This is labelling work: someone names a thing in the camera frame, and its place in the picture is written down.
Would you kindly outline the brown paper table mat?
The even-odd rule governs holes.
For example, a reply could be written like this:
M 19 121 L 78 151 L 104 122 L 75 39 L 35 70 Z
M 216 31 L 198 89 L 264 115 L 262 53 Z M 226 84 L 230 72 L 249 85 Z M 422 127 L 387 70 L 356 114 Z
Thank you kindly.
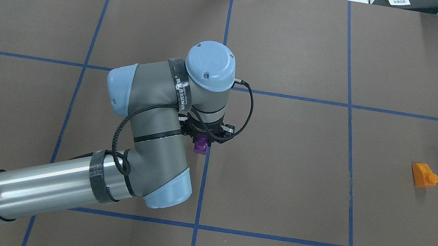
M 438 15 L 0 0 L 0 246 L 438 246 Z

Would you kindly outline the orange trapezoid block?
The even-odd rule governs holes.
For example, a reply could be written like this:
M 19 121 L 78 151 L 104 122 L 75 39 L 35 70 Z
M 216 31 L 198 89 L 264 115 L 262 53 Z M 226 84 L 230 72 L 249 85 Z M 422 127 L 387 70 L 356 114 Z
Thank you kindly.
M 436 175 L 428 164 L 415 163 L 412 166 L 413 183 L 416 188 L 431 188 L 438 184 Z

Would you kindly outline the purple trapezoid block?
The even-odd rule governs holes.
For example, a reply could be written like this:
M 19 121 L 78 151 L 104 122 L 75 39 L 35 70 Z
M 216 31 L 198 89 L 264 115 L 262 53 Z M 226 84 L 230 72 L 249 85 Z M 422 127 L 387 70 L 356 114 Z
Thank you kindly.
M 207 137 L 207 135 L 197 134 L 197 136 L 194 138 L 193 152 L 200 155 L 207 155 L 209 144 L 209 137 Z

